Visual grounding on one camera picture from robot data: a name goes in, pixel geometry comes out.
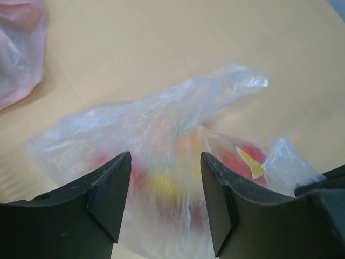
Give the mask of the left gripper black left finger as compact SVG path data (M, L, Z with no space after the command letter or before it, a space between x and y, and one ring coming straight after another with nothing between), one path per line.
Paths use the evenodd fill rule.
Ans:
M131 174L123 152L33 200L1 204L1 258L110 258Z

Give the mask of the clear plastic fruit bag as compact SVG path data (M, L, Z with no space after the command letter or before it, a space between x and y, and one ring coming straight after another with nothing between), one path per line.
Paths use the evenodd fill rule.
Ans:
M263 72L229 64L138 101L105 103L62 117L30 139L26 152L58 185L130 152L132 172L120 242L146 258L214 258L201 153L218 159L217 147L252 142L216 133L204 123L267 85ZM265 188L293 196L297 187L325 179L286 139L265 147ZM160 199L149 184L154 174L172 175L183 191L179 199Z

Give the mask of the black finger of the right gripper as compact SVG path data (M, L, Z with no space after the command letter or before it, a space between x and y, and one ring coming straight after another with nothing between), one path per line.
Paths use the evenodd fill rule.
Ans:
M323 173L325 180L302 186L294 191L294 195L299 197L307 192L317 189L344 189L345 188L345 167L338 167Z

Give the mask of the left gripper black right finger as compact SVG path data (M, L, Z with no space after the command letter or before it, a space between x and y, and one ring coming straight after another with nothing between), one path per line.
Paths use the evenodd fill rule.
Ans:
M344 258L344 189L268 190L201 154L217 258Z

